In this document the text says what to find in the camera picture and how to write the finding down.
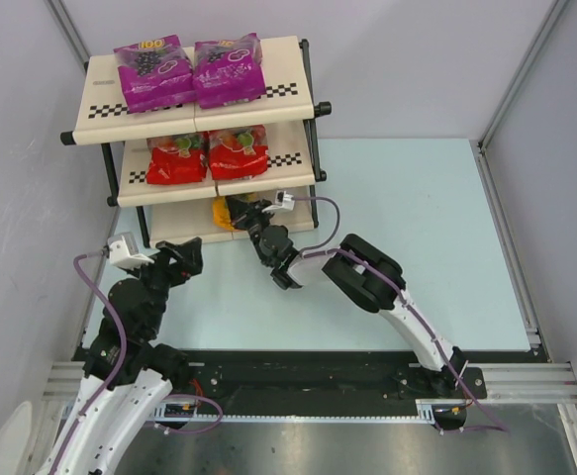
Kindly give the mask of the orange mango candy bag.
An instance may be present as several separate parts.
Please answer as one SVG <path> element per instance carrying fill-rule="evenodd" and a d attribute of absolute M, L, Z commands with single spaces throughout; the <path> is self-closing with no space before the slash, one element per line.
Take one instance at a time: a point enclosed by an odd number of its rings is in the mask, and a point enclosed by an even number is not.
<path fill-rule="evenodd" d="M 234 221 L 246 211 L 248 203 L 247 194 L 216 197 L 212 204 L 215 225 L 230 232 L 236 231 Z"/>

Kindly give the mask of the red fruit candy bag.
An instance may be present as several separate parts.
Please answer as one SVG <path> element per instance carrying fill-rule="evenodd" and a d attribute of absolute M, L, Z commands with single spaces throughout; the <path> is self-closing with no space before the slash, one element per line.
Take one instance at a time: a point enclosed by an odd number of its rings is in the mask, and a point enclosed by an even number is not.
<path fill-rule="evenodd" d="M 150 163 L 145 181 L 163 186 L 202 182 L 208 171 L 207 139 L 205 133 L 147 139 Z"/>
<path fill-rule="evenodd" d="M 265 173 L 268 143 L 263 125 L 213 130 L 208 133 L 209 168 L 216 181 L 232 181 Z"/>

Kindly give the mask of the purple grape candy bag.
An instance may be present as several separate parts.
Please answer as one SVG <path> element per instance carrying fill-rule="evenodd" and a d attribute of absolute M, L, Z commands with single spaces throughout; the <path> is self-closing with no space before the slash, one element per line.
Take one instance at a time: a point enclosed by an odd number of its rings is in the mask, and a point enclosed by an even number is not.
<path fill-rule="evenodd" d="M 130 113 L 193 103 L 193 65 L 176 35 L 116 47 L 121 90 Z"/>
<path fill-rule="evenodd" d="M 250 102 L 266 92 L 256 33 L 236 40 L 196 42 L 194 58 L 193 87 L 201 109 Z"/>

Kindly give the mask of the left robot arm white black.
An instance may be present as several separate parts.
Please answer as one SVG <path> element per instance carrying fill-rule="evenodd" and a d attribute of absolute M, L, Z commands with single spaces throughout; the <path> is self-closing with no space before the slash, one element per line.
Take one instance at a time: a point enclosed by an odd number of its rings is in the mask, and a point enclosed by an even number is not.
<path fill-rule="evenodd" d="M 121 233 L 100 250 L 127 278 L 103 293 L 98 333 L 85 351 L 73 407 L 42 474 L 113 474 L 148 416 L 192 379 L 187 355 L 157 343 L 169 292 L 203 270 L 202 241 L 161 241 L 146 255 Z"/>

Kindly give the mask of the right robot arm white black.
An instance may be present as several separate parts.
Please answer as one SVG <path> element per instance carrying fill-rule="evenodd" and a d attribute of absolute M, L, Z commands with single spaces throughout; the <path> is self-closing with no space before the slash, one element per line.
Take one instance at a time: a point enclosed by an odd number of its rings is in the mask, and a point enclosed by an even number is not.
<path fill-rule="evenodd" d="M 280 211 L 290 211 L 299 199 L 285 192 L 270 202 L 247 195 L 225 199 L 231 225 L 248 234 L 262 265 L 283 290 L 328 280 L 358 308 L 383 317 L 407 342 L 429 383 L 439 394 L 463 386 L 467 366 L 461 349 L 450 343 L 420 312 L 403 277 L 402 266 L 356 234 L 337 247 L 325 242 L 299 249 L 288 229 L 271 223 Z"/>

